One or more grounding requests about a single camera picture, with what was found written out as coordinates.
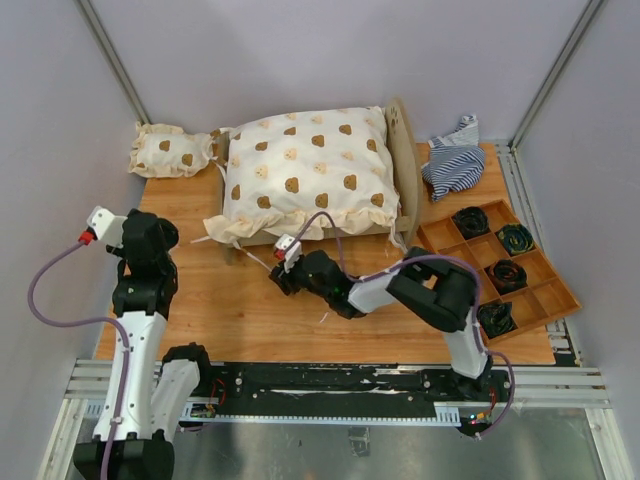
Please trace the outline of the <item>wooden striped pet bed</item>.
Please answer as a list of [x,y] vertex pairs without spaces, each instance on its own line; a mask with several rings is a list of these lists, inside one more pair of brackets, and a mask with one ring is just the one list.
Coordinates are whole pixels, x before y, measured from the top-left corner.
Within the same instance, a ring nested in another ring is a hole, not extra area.
[[[335,238],[355,238],[358,236],[391,234],[390,242],[398,241],[400,249],[406,249],[411,242],[417,238],[419,224],[422,215],[423,191],[422,180],[420,179],[419,160],[417,144],[414,141],[413,131],[406,113],[404,104],[399,97],[393,98],[391,102],[382,109],[386,127],[386,147],[391,155],[392,176],[394,187],[397,187],[399,194],[399,214],[394,220],[393,228],[378,224],[372,224],[361,233],[348,233],[343,227],[338,227],[336,217],[333,217],[336,230],[328,224],[322,227],[324,239]],[[230,131],[212,133],[214,141],[213,152],[217,154],[216,165],[222,166],[223,161],[231,162],[229,147],[233,138]],[[238,248],[252,247],[256,245],[267,245],[277,240],[277,236],[262,229],[248,238],[238,240]],[[235,254],[233,244],[218,242],[221,258],[226,265],[232,265]]]

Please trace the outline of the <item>aluminium frame post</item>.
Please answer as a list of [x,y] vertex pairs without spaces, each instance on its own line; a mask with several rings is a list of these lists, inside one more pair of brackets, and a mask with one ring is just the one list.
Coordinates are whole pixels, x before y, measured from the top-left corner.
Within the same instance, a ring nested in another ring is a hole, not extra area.
[[527,108],[522,120],[518,124],[518,127],[509,142],[509,148],[511,150],[517,150],[527,137],[545,104],[553,95],[561,78],[568,70],[571,61],[577,54],[607,4],[607,0],[589,0],[586,2],[584,8],[571,28],[567,39],[553,61],[551,68],[540,85],[540,88]]
[[108,32],[104,28],[93,3],[90,0],[74,0],[73,3],[83,18],[95,44],[100,50],[106,64],[118,83],[134,116],[141,123],[150,123],[150,118],[146,108],[144,107],[129,74],[122,63]]

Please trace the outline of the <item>blue yellow rolled fabric item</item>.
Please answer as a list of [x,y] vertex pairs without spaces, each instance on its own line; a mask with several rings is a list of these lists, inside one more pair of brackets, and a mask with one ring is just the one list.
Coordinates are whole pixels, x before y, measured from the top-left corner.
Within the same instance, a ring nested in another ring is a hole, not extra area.
[[496,232],[496,237],[510,256],[525,254],[535,248],[532,234],[522,224],[505,224]]

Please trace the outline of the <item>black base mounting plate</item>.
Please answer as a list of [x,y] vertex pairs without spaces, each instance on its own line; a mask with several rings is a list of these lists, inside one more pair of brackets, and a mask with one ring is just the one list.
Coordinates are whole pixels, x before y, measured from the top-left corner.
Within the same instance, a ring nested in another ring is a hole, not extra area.
[[450,367],[425,365],[224,363],[212,367],[191,402],[225,414],[409,417],[440,403],[494,405],[509,396],[504,370],[492,370],[488,390],[471,400],[451,387],[450,374]]

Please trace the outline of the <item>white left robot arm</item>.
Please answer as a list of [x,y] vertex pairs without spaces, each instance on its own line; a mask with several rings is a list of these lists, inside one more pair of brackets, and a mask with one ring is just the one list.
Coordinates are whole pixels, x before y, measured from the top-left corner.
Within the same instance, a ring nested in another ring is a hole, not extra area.
[[88,227],[120,259],[112,294],[116,347],[101,415],[91,440],[75,446],[73,464],[85,479],[169,479],[187,399],[214,383],[202,345],[172,347],[156,358],[178,290],[170,255],[178,230],[152,213],[120,216],[102,207]]

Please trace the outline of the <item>blue striped cloth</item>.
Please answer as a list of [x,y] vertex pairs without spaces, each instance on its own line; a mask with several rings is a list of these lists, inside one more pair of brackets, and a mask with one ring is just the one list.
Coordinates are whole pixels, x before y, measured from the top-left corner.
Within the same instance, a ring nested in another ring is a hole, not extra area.
[[479,121],[472,114],[462,116],[453,132],[428,142],[429,158],[421,166],[421,176],[431,186],[433,202],[439,202],[449,193],[471,189],[480,181],[486,153],[479,139]]

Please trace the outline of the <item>large bear print cushion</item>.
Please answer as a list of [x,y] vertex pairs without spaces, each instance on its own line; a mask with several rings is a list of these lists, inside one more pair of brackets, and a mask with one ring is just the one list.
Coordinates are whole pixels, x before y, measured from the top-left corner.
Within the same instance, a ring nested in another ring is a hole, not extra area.
[[321,240],[382,227],[397,240],[400,196],[383,108],[293,112],[229,132],[223,207],[204,220],[221,244],[267,232]]

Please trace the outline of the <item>dark rolled fabric item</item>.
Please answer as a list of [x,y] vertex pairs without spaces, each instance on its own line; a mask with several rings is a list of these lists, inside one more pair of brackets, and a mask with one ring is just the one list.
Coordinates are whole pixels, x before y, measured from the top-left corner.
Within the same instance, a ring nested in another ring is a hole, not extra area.
[[488,338],[496,338],[516,329],[512,317],[512,303],[490,303],[482,305],[478,320]]

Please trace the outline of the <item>wooden compartment tray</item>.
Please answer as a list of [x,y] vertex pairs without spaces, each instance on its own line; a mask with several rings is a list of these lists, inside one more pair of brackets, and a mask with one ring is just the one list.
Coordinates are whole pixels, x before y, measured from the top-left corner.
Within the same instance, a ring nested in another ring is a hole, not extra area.
[[426,249],[476,269],[480,331],[489,347],[581,309],[528,228],[502,200],[424,223],[417,234]]

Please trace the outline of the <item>left aluminium frame post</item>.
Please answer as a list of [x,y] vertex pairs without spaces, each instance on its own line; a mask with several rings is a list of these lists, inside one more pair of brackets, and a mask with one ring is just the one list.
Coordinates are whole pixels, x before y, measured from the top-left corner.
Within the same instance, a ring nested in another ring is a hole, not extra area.
[[73,3],[83,18],[95,44],[100,50],[106,64],[118,83],[134,116],[141,123],[150,123],[150,118],[146,108],[144,107],[129,74],[122,63],[108,32],[104,28],[93,3],[90,0],[74,0]]

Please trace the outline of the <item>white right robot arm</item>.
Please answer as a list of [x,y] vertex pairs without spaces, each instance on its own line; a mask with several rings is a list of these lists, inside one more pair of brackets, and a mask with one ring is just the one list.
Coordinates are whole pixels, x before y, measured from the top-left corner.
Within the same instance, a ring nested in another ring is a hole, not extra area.
[[269,278],[285,295],[306,290],[345,319],[401,304],[443,333],[451,357],[449,383],[460,397],[474,400],[488,390],[492,360],[478,331],[479,277],[459,260],[413,247],[388,269],[356,278],[323,250],[278,258]]

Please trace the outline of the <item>right aluminium frame post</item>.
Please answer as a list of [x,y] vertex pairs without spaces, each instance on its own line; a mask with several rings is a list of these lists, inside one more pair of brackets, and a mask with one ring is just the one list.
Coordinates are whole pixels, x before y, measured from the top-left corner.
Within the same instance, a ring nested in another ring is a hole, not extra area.
[[518,127],[509,142],[509,148],[511,150],[517,150],[527,137],[545,104],[553,95],[561,78],[568,70],[571,61],[577,54],[607,4],[607,0],[589,0],[586,2],[584,8],[571,28],[567,39],[553,61],[551,68],[540,85],[540,88],[527,108],[522,120],[518,124]]

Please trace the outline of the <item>black orange rolled fabric item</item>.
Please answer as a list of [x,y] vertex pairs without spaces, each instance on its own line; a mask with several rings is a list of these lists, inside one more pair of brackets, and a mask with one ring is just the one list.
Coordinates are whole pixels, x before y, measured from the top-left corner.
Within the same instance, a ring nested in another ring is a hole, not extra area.
[[526,270],[518,263],[501,259],[489,266],[486,273],[501,294],[511,293],[527,286]]

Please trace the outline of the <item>small bear print pillow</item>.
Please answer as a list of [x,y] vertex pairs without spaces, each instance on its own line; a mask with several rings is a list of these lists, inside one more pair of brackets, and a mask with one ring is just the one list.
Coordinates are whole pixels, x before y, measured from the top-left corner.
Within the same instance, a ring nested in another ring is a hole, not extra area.
[[192,177],[213,159],[213,137],[167,124],[136,123],[128,172],[143,178]]

